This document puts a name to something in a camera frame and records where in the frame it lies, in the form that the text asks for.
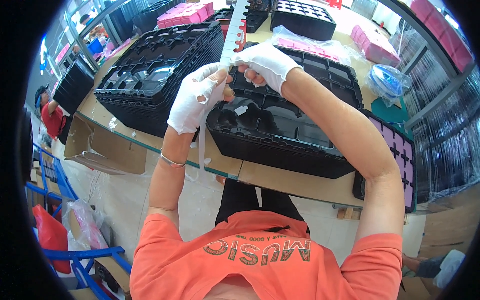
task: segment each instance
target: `blue object in plastic bag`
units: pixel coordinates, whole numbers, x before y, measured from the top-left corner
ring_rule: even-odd
[[[366,84],[374,94],[383,98],[387,107],[390,107],[405,90],[410,88],[412,79],[394,67],[374,65],[367,74]]]

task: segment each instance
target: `black pants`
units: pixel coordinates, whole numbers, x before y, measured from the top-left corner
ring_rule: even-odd
[[[258,205],[255,186],[227,178],[215,226],[223,221],[228,222],[228,217],[236,212],[248,210],[271,211],[295,220],[304,221],[287,194],[263,188],[260,189],[260,194],[262,195],[262,207]]]
[[[70,125],[72,124],[73,116],[63,117],[66,119],[65,126],[63,126],[63,129],[61,130],[57,138],[62,144],[65,145],[67,143],[68,131],[70,131]]]

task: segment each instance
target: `white cotton glove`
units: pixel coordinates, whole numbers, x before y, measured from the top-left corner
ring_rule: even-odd
[[[269,43],[260,43],[235,53],[230,59],[230,63],[234,66],[248,65],[248,69],[244,72],[248,82],[252,82],[252,80],[247,77],[247,72],[254,70],[263,77],[264,81],[260,82],[262,81],[260,79],[258,80],[260,83],[255,83],[254,80],[253,85],[259,87],[268,84],[280,96],[282,96],[282,84],[286,80],[287,73],[293,68],[302,68],[290,56]]]
[[[217,71],[219,66],[218,62],[210,63],[182,80],[167,120],[167,124],[178,134],[196,132],[204,115],[218,101],[233,99],[231,89],[225,85],[226,81],[231,81],[231,77],[227,76],[225,70]]]

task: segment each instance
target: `red plastic bag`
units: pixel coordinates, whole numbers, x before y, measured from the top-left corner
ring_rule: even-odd
[[[67,229],[40,205],[32,209],[38,229],[38,242],[43,249],[68,251]],[[55,270],[70,274],[70,261],[53,261]]]

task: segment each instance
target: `blue metal rack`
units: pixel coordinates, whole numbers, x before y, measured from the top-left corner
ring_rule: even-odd
[[[110,300],[110,297],[96,284],[96,282],[88,274],[92,268],[95,258],[111,256],[128,275],[132,271],[132,266],[120,257],[119,253],[124,253],[122,247],[112,247],[99,250],[88,251],[56,251],[43,249],[43,253],[51,260],[73,261],[72,270],[78,280],[77,288],[90,288],[99,300]],[[84,268],[80,263],[81,260],[89,259],[87,266]]]
[[[42,170],[42,182],[43,182],[44,189],[30,182],[27,182],[26,188],[31,189],[33,192],[37,192],[40,195],[43,195],[45,197],[45,206],[47,206],[47,198],[51,198],[59,201],[62,201],[64,198],[77,200],[78,196],[73,191],[73,188],[70,185],[65,175],[65,172],[63,171],[60,159],[53,156],[49,152],[45,151],[44,149],[42,149],[42,147],[40,147],[37,144],[34,144],[34,147],[38,149],[38,152],[40,154],[39,162]],[[45,177],[45,167],[44,167],[44,161],[43,161],[43,155],[42,155],[43,153],[46,153],[48,156],[53,158],[53,166],[55,167],[55,171],[57,173],[57,179],[58,179],[57,185],[61,193],[60,195],[55,192],[48,191],[47,179]],[[60,209],[61,209],[61,204],[55,210],[52,216],[55,217],[56,214],[59,213]],[[121,258],[119,255],[119,253],[124,253],[124,252],[125,250],[122,247],[112,247],[112,248],[88,250],[88,251],[56,251],[56,250],[43,249],[43,253],[51,261],[53,260],[72,261],[71,263],[72,270],[73,270],[73,273],[75,274],[75,277],[78,280],[77,289],[90,288],[99,300],[110,300],[110,297],[98,286],[97,283],[95,283],[95,281],[88,274],[90,272],[90,269],[94,265],[95,258],[111,256],[119,264],[119,266],[122,267],[122,269],[124,269],[128,274],[130,274],[132,270],[132,266],[123,258]],[[89,259],[85,268],[80,263],[80,261],[84,259]],[[58,276],[53,266],[52,266],[52,271],[55,274],[55,276]]]

